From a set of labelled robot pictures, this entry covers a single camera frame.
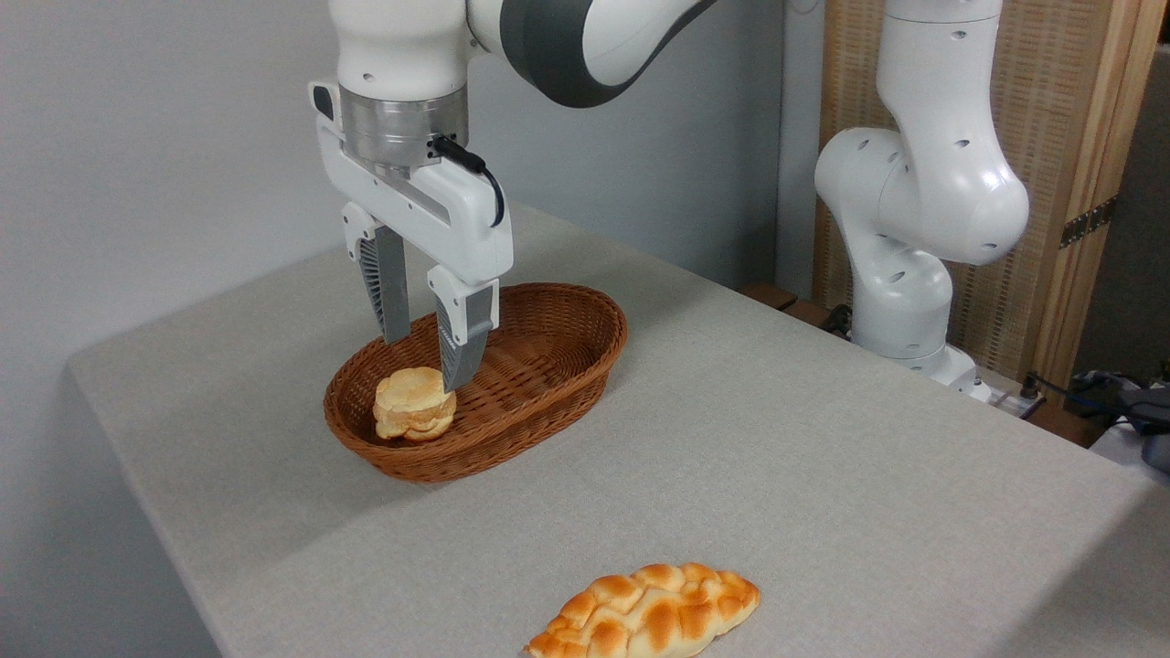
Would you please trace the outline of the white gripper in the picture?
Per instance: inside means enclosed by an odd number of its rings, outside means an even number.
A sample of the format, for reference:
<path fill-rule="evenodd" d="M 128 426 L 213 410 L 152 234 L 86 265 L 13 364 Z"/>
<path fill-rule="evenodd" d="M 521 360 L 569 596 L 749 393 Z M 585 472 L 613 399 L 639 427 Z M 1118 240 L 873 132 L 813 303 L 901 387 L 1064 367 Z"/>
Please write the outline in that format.
<path fill-rule="evenodd" d="M 433 146 L 439 137 L 467 143 L 467 89 L 439 100 L 381 101 L 315 80 L 309 92 L 326 176 L 351 201 L 342 212 L 347 258 L 362 270 L 384 342 L 410 336 L 404 238 L 440 263 L 428 270 L 428 286 L 443 390 L 463 388 L 500 325 L 493 279 L 514 265 L 510 219 L 494 224 L 493 184 Z"/>

